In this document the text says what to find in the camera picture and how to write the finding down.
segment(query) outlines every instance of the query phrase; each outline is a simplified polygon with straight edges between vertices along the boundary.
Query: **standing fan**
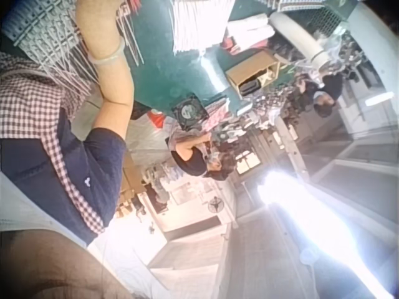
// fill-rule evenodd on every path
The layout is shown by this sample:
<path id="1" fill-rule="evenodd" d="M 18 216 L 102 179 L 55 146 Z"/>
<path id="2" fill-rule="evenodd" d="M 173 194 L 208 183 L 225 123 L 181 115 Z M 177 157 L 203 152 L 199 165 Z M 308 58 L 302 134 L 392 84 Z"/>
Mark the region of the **standing fan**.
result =
<path id="1" fill-rule="evenodd" d="M 211 213 L 217 214 L 221 212 L 223 209 L 224 209 L 224 201 L 221 198 L 215 196 L 208 203 L 208 210 Z"/>

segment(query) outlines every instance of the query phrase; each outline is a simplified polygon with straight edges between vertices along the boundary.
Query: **bracelet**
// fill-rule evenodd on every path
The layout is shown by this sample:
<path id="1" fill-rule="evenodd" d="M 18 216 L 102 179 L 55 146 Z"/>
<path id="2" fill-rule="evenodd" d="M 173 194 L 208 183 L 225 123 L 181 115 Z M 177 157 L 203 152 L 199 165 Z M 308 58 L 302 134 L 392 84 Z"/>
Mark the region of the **bracelet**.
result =
<path id="1" fill-rule="evenodd" d="M 120 43 L 119 43 L 119 48 L 116 50 L 115 53 L 113 53 L 110 57 L 104 58 L 104 59 L 95 59 L 92 54 L 88 53 L 87 57 L 89 58 L 89 61 L 94 64 L 94 65 L 104 65 L 104 64 L 109 64 L 113 60 L 119 57 L 121 53 L 123 53 L 123 50 L 125 49 L 125 39 L 121 36 L 120 37 Z"/>

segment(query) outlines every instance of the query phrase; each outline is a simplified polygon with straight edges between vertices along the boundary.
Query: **navy blue shirt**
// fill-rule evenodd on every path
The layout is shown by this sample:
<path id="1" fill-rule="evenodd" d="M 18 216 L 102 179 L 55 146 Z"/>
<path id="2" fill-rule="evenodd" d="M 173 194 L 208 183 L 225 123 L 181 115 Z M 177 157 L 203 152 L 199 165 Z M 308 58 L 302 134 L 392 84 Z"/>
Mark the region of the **navy blue shirt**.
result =
<path id="1" fill-rule="evenodd" d="M 108 129 L 96 128 L 85 141 L 79 141 L 72 134 L 63 109 L 57 136 L 70 180 L 108 226 L 122 180 L 124 140 Z M 3 139 L 0 146 L 1 171 L 43 211 L 91 243 L 96 234 L 87 227 L 62 187 L 41 141 Z"/>

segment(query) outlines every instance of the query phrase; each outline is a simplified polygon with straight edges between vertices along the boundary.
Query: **checkered apron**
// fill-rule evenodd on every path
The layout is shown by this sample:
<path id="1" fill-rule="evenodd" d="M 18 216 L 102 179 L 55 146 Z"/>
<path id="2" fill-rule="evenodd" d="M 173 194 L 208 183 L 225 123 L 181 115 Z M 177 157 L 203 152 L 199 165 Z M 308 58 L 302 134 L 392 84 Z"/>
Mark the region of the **checkered apron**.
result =
<path id="1" fill-rule="evenodd" d="M 84 222 L 96 234 L 102 233 L 101 218 L 68 177 L 57 137 L 60 108 L 71 119 L 84 96 L 55 84 L 35 63 L 1 52 L 0 76 L 0 138 L 41 140 L 61 185 Z"/>

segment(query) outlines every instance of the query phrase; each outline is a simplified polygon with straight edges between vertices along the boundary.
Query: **hair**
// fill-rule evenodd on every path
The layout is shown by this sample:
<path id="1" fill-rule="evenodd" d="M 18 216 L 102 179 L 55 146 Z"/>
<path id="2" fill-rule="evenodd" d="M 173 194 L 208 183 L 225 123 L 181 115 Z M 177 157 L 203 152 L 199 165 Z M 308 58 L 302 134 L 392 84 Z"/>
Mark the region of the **hair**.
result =
<path id="1" fill-rule="evenodd" d="M 314 111 L 316 111 L 316 113 L 320 117 L 325 118 L 325 117 L 328 117 L 328 116 L 331 115 L 332 107 L 334 107 L 334 106 L 335 106 L 335 103 L 333 105 L 318 105 L 318 104 L 315 104 L 313 107 L 314 107 Z"/>
<path id="2" fill-rule="evenodd" d="M 231 174 L 236 168 L 236 160 L 233 155 L 228 152 L 222 152 L 220 159 L 222 168 L 219 171 L 207 171 L 204 178 L 211 178 L 216 181 L 225 181 L 229 174 Z"/>

